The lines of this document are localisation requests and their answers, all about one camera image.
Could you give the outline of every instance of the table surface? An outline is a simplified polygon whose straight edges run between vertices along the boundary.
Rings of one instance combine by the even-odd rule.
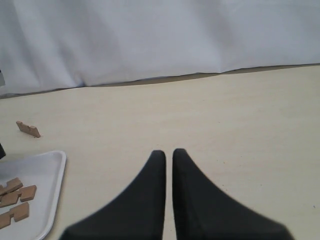
[[[167,156],[164,240],[174,240],[172,152],[185,148],[227,194],[320,238],[320,66],[267,67],[169,77],[0,99],[5,161],[67,154],[55,223],[72,223],[115,198],[154,149]],[[38,127],[41,138],[18,130]]]

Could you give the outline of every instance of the table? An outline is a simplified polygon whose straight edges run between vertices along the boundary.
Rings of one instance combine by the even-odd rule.
[[[68,162],[47,240],[115,198],[154,149],[167,156],[164,240],[174,240],[171,164],[186,148],[227,194],[320,237],[320,66],[243,69],[0,99],[4,161],[63,150]],[[18,130],[20,120],[41,138]]]

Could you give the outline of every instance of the plastic tray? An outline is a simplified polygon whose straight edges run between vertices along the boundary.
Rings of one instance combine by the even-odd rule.
[[[0,184],[19,178],[24,187],[36,185],[29,201],[29,217],[0,229],[0,240],[42,240],[50,231],[56,215],[67,156],[63,151],[29,156],[0,163]],[[16,205],[0,208],[0,214]]]

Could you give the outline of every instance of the brown block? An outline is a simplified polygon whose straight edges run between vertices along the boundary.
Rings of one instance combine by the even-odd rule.
[[[32,135],[36,138],[41,137],[38,129],[35,126],[28,126],[28,125],[24,124],[22,121],[16,121],[16,124],[21,132]]]
[[[22,188],[23,184],[20,181],[20,179],[18,177],[7,181],[6,182],[6,187],[3,187],[2,185],[0,185],[0,196],[7,194],[7,193],[11,193],[19,188]]]
[[[1,198],[0,208],[16,204],[18,202],[19,197],[22,203],[33,200],[36,195],[36,190],[37,186],[32,185],[20,188],[17,191],[10,192]]]
[[[27,217],[29,217],[29,203],[24,202],[0,215],[0,229],[9,226],[11,224],[11,218],[13,218],[15,222],[19,222]]]

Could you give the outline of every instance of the white backdrop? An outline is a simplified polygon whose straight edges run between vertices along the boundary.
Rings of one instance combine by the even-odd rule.
[[[313,63],[319,0],[0,0],[0,95]]]

